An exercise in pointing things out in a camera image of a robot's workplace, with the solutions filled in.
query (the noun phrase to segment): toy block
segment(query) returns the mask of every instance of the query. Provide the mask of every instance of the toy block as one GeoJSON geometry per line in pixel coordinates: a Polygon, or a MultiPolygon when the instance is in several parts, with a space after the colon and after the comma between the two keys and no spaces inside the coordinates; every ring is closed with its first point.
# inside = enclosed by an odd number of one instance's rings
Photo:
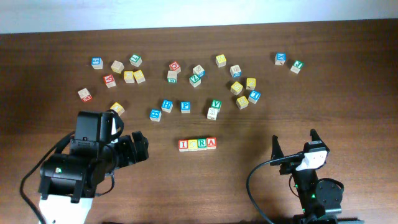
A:
{"type": "Polygon", "coordinates": [[[235,95],[238,95],[242,92],[243,86],[239,82],[235,82],[231,86],[231,92],[235,95]]]}
{"type": "Polygon", "coordinates": [[[140,64],[142,63],[142,58],[141,58],[141,56],[140,55],[136,55],[136,54],[133,54],[132,56],[131,56],[131,58],[130,58],[130,63],[133,65],[133,66],[135,66],[135,67],[139,67],[140,66],[140,64]]]}
{"type": "Polygon", "coordinates": [[[192,139],[188,140],[188,151],[197,151],[198,150],[198,140],[192,139]]]}
{"type": "Polygon", "coordinates": [[[77,93],[79,94],[80,99],[83,100],[83,102],[87,102],[93,98],[91,97],[90,92],[86,88],[78,91],[77,93]]]}
{"type": "Polygon", "coordinates": [[[134,72],[134,78],[136,78],[137,83],[142,83],[145,81],[144,74],[141,70],[134,72]]]}
{"type": "Polygon", "coordinates": [[[303,68],[303,66],[304,66],[303,62],[296,60],[293,64],[292,68],[290,69],[290,71],[292,71],[296,74],[299,74],[299,72],[303,68]]]}
{"type": "Polygon", "coordinates": [[[112,106],[111,106],[111,110],[114,110],[117,112],[117,114],[120,116],[123,114],[124,112],[124,108],[122,107],[122,105],[120,105],[118,102],[115,102],[112,106]]]}
{"type": "Polygon", "coordinates": [[[173,102],[164,100],[162,103],[162,111],[170,113],[173,109],[173,102]]]}
{"type": "Polygon", "coordinates": [[[223,54],[216,56],[216,64],[219,68],[224,67],[226,65],[226,58],[223,54]]]}
{"type": "Polygon", "coordinates": [[[124,81],[126,83],[134,83],[134,72],[133,71],[124,71],[124,81]]]}
{"type": "Polygon", "coordinates": [[[101,58],[92,58],[91,59],[91,66],[94,69],[102,69],[104,67],[104,62],[101,58]]]}
{"type": "Polygon", "coordinates": [[[124,69],[124,65],[121,62],[114,61],[111,66],[111,69],[112,69],[112,71],[120,74],[120,73],[122,73],[122,71],[124,69]]]}
{"type": "Polygon", "coordinates": [[[276,53],[275,64],[283,65],[285,62],[286,62],[286,54],[285,53],[276,53]]]}
{"type": "Polygon", "coordinates": [[[218,111],[216,108],[209,108],[209,110],[207,112],[207,119],[212,119],[215,121],[217,119],[217,114],[218,114],[218,111]]]}
{"type": "Polygon", "coordinates": [[[168,71],[167,72],[167,82],[169,82],[169,83],[177,83],[177,72],[168,71]]]}
{"type": "Polygon", "coordinates": [[[217,139],[216,138],[206,138],[207,149],[216,149],[217,148],[217,139]]]}
{"type": "Polygon", "coordinates": [[[189,78],[189,83],[191,83],[191,85],[196,88],[198,85],[200,85],[201,80],[198,75],[192,75],[189,78]]]}
{"type": "Polygon", "coordinates": [[[193,68],[192,70],[193,70],[193,74],[194,74],[194,75],[198,75],[199,78],[202,78],[202,77],[205,76],[205,73],[206,73],[206,72],[205,72],[205,70],[204,70],[200,65],[196,66],[196,67],[193,68]]]}
{"type": "Polygon", "coordinates": [[[249,95],[249,101],[252,102],[252,103],[254,103],[254,104],[256,104],[256,103],[257,103],[257,100],[259,100],[260,96],[261,96],[261,93],[259,93],[259,92],[255,91],[255,90],[253,90],[253,91],[250,93],[250,95],[249,95]]]}
{"type": "Polygon", "coordinates": [[[256,88],[256,79],[255,78],[247,78],[246,79],[246,89],[254,90],[256,88]]]}
{"type": "Polygon", "coordinates": [[[243,109],[243,108],[248,107],[249,102],[248,102],[248,99],[246,99],[245,96],[242,96],[242,97],[239,97],[239,98],[236,100],[236,104],[237,104],[237,106],[238,106],[239,109],[243,109]]]}
{"type": "Polygon", "coordinates": [[[179,140],[178,149],[180,152],[188,152],[188,140],[179,140]]]}
{"type": "Polygon", "coordinates": [[[211,102],[211,107],[214,109],[217,109],[217,112],[220,112],[221,110],[221,101],[220,100],[213,100],[213,102],[211,102]]]}
{"type": "Polygon", "coordinates": [[[207,142],[206,139],[198,139],[198,150],[206,150],[207,142]]]}
{"type": "Polygon", "coordinates": [[[181,66],[177,62],[171,63],[169,65],[169,68],[171,71],[177,72],[177,74],[181,72],[181,66]]]}
{"type": "Polygon", "coordinates": [[[108,88],[116,86],[116,82],[114,81],[113,75],[107,75],[104,77],[105,85],[108,88]]]}
{"type": "Polygon", "coordinates": [[[151,121],[159,122],[161,117],[162,117],[162,112],[160,110],[151,110],[150,111],[149,119],[151,121]]]}
{"type": "Polygon", "coordinates": [[[239,65],[231,66],[229,72],[231,72],[232,78],[238,78],[242,75],[242,70],[239,65]]]}
{"type": "Polygon", "coordinates": [[[181,113],[191,113],[190,102],[181,102],[181,113]]]}

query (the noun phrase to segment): wooden table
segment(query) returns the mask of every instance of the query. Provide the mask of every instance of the wooden table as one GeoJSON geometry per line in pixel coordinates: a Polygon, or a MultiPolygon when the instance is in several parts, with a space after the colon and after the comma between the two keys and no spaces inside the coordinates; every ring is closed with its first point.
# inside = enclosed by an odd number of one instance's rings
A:
{"type": "MultiPolygon", "coordinates": [[[[141,130],[148,138],[149,159],[116,172],[116,187],[95,198],[87,223],[235,223],[262,220],[246,193],[249,171],[271,156],[278,135],[285,155],[299,152],[315,128],[331,152],[318,176],[345,184],[341,217],[367,223],[398,219],[398,20],[311,22],[181,29],[104,30],[0,35],[0,111],[2,146],[0,220],[36,223],[18,194],[22,177],[62,136],[75,128],[81,110],[105,111],[115,102],[126,112],[125,132],[141,130]],[[286,52],[284,66],[274,65],[286,52]],[[110,69],[114,60],[136,69],[129,57],[139,54],[146,81],[127,84],[110,69]],[[218,68],[215,56],[225,54],[218,68]],[[92,57],[102,57],[94,70],[92,57]],[[182,72],[168,84],[169,64],[182,72]],[[293,60],[304,62],[296,75],[293,60]],[[189,84],[192,68],[206,76],[189,84]],[[257,78],[262,93],[243,110],[229,88],[232,65],[237,80],[257,78]],[[117,86],[107,88],[112,73],[117,86]],[[83,103],[77,91],[87,88],[93,100],[83,103]],[[163,99],[170,114],[149,119],[163,99]],[[216,121],[206,118],[212,99],[223,102],[216,121]],[[181,114],[179,101],[191,101],[181,114]],[[177,141],[214,136],[214,151],[179,152],[177,141]]],[[[240,94],[248,96],[248,91],[240,94]]],[[[252,193],[271,217],[301,213],[278,167],[264,167],[251,181],[252,193]]],[[[39,173],[25,191],[39,201],[39,173]]],[[[98,191],[109,188],[110,180],[98,191]]]]}

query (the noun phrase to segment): white wall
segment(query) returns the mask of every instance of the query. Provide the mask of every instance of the white wall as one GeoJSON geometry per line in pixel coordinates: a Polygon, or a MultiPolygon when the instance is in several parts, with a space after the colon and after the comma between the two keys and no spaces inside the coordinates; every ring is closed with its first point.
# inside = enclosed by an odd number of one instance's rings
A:
{"type": "Polygon", "coordinates": [[[398,0],[0,0],[0,33],[397,18],[398,0]]]}

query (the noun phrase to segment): wooden cube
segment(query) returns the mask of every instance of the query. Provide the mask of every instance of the wooden cube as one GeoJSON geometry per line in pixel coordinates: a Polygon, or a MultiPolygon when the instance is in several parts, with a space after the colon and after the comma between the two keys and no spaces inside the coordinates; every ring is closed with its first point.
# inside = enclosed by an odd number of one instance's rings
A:
{"type": "Polygon", "coordinates": [[[173,109],[173,102],[164,100],[162,103],[162,111],[170,113],[173,109]]]}
{"type": "Polygon", "coordinates": [[[196,88],[198,85],[200,85],[201,80],[198,75],[192,75],[189,78],[189,83],[191,83],[191,85],[196,88]]]}
{"type": "Polygon", "coordinates": [[[122,105],[120,105],[118,102],[115,102],[112,106],[111,106],[111,110],[114,110],[117,112],[117,114],[120,116],[123,114],[124,112],[124,108],[122,107],[122,105]]]}
{"type": "Polygon", "coordinates": [[[168,83],[177,83],[177,72],[176,71],[168,71],[167,72],[167,82],[168,83]]]}
{"type": "Polygon", "coordinates": [[[247,78],[246,79],[246,89],[254,90],[256,88],[256,79],[255,78],[247,78]]]}
{"type": "Polygon", "coordinates": [[[111,69],[112,69],[112,71],[120,74],[120,73],[122,73],[122,71],[124,69],[124,65],[121,62],[114,61],[111,66],[111,69]]]}
{"type": "Polygon", "coordinates": [[[116,82],[114,81],[113,75],[104,76],[104,82],[108,88],[116,86],[116,82]]]}
{"type": "Polygon", "coordinates": [[[104,67],[104,62],[100,57],[95,57],[91,59],[91,66],[94,69],[102,69],[104,67]]]}
{"type": "Polygon", "coordinates": [[[283,65],[285,62],[286,62],[286,54],[285,53],[276,53],[275,64],[283,65]]]}
{"type": "Polygon", "coordinates": [[[198,150],[198,140],[192,139],[188,140],[188,151],[197,151],[198,150]]]}
{"type": "Polygon", "coordinates": [[[134,83],[134,72],[133,71],[124,71],[124,81],[126,83],[134,83]]]}
{"type": "Polygon", "coordinates": [[[216,149],[217,148],[217,139],[216,138],[206,138],[207,149],[216,149]]]}
{"type": "Polygon", "coordinates": [[[207,142],[206,139],[198,139],[198,150],[206,150],[207,142]]]}
{"type": "Polygon", "coordinates": [[[171,63],[169,65],[169,68],[171,71],[177,72],[177,74],[181,72],[181,66],[177,62],[171,63]]]}
{"type": "Polygon", "coordinates": [[[290,71],[292,71],[296,74],[299,74],[299,72],[303,68],[303,66],[304,66],[303,62],[296,60],[293,64],[292,68],[290,69],[290,71]]]}
{"type": "Polygon", "coordinates": [[[178,149],[180,152],[188,152],[188,140],[179,140],[178,149]]]}
{"type": "Polygon", "coordinates": [[[243,86],[239,82],[235,82],[231,86],[231,92],[235,95],[238,95],[242,92],[243,86]]]}
{"type": "Polygon", "coordinates": [[[239,98],[236,100],[236,104],[237,104],[237,106],[238,106],[239,109],[243,109],[243,108],[248,107],[249,102],[248,102],[248,99],[246,99],[245,96],[242,96],[242,97],[239,97],[239,98]]]}
{"type": "Polygon", "coordinates": [[[193,74],[194,75],[198,75],[199,78],[204,77],[205,73],[206,73],[205,70],[200,65],[198,65],[195,68],[193,68],[193,74]]]}
{"type": "Polygon", "coordinates": [[[181,113],[191,113],[191,103],[181,102],[181,113]]]}
{"type": "Polygon", "coordinates": [[[150,111],[149,119],[151,121],[159,122],[161,117],[162,117],[162,112],[160,110],[151,110],[150,111]]]}
{"type": "Polygon", "coordinates": [[[135,67],[139,67],[140,66],[140,64],[142,63],[142,58],[141,58],[141,56],[140,55],[136,55],[136,54],[133,54],[132,56],[131,56],[131,58],[130,58],[130,63],[133,65],[133,66],[135,66],[135,67]]]}
{"type": "Polygon", "coordinates": [[[141,70],[134,72],[134,78],[136,78],[137,83],[142,83],[145,81],[144,74],[141,70]]]}
{"type": "Polygon", "coordinates": [[[261,96],[261,93],[259,93],[259,92],[255,91],[255,90],[253,90],[253,91],[250,93],[250,95],[249,95],[249,101],[252,102],[252,103],[254,103],[254,104],[256,104],[256,103],[257,103],[257,100],[259,100],[260,96],[261,96]]]}
{"type": "Polygon", "coordinates": [[[231,66],[231,68],[229,69],[229,72],[231,73],[232,78],[238,78],[242,75],[242,70],[239,67],[239,65],[231,66]]]}
{"type": "Polygon", "coordinates": [[[211,102],[211,107],[214,109],[217,109],[217,112],[220,112],[221,110],[221,101],[220,100],[213,100],[213,102],[211,102]]]}
{"type": "Polygon", "coordinates": [[[217,114],[218,111],[216,108],[209,108],[207,112],[207,119],[212,119],[213,121],[215,121],[217,119],[217,114]]]}
{"type": "Polygon", "coordinates": [[[216,56],[216,64],[219,68],[224,67],[226,65],[226,58],[223,54],[216,56]]]}
{"type": "Polygon", "coordinates": [[[77,93],[79,94],[80,99],[83,100],[83,102],[87,102],[93,98],[91,97],[90,92],[86,88],[78,91],[77,93]]]}

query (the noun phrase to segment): brown tabletop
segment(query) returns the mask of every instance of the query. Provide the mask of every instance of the brown tabletop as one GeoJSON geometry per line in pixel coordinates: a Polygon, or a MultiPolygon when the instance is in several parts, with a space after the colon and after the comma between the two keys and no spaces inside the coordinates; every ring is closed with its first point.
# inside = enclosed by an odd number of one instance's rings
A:
{"type": "MultiPolygon", "coordinates": [[[[397,223],[397,27],[398,20],[380,20],[0,35],[0,220],[36,223],[19,196],[21,179],[75,128],[79,111],[105,111],[117,101],[126,109],[124,133],[142,131],[149,159],[117,170],[114,190],[94,199],[87,223],[262,220],[248,198],[247,175],[270,159],[273,134],[288,155],[303,149],[312,128],[330,148],[319,178],[345,185],[341,217],[397,223]],[[287,53],[284,66],[274,65],[276,52],[287,53]],[[125,83],[111,71],[114,60],[137,70],[132,54],[142,56],[144,83],[125,83]],[[216,66],[218,54],[225,67],[216,66]],[[94,70],[92,57],[101,57],[104,69],[94,70]],[[182,71],[173,85],[166,76],[174,60],[182,71]],[[298,75],[290,71],[294,60],[305,64],[298,75]],[[188,78],[199,64],[206,75],[194,88],[188,78]],[[257,79],[257,104],[236,106],[232,65],[241,67],[242,84],[257,79]],[[107,88],[110,73],[117,86],[107,88]],[[79,99],[82,88],[91,101],[79,99]],[[173,101],[172,112],[151,121],[164,99],[173,101]],[[212,99],[222,101],[216,121],[206,118],[212,99]],[[180,101],[191,102],[190,114],[181,114],[180,101]],[[179,139],[202,136],[217,137],[217,149],[178,151],[179,139]]],[[[302,213],[288,179],[269,166],[252,178],[252,194],[272,218],[302,213]]],[[[25,184],[36,204],[39,182],[36,172],[25,184]]],[[[107,178],[98,191],[109,186],[107,178]]]]}

